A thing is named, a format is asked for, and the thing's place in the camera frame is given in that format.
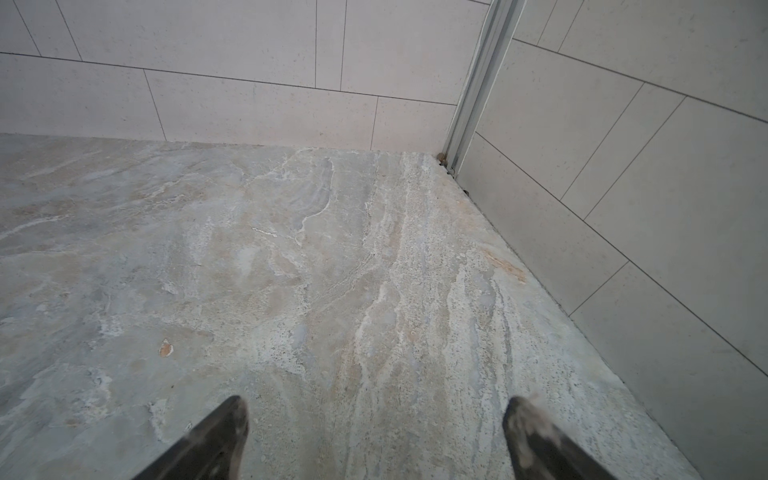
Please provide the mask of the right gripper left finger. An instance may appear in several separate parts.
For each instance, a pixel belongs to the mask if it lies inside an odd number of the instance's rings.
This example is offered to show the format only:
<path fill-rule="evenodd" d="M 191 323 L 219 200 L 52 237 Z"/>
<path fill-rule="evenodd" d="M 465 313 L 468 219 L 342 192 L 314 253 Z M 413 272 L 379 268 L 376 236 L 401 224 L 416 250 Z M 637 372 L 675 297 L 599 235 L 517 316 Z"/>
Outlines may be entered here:
<path fill-rule="evenodd" d="M 238 479 L 248 433 L 247 402 L 233 395 L 134 479 Z"/>

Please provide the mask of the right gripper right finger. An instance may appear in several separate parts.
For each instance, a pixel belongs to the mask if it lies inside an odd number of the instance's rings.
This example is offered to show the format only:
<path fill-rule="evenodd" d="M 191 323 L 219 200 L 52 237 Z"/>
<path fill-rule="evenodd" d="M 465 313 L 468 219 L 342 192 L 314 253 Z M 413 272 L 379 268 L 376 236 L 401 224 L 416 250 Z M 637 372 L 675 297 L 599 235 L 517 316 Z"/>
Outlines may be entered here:
<path fill-rule="evenodd" d="M 526 397 L 510 398 L 502 428 L 515 479 L 616 480 Z"/>

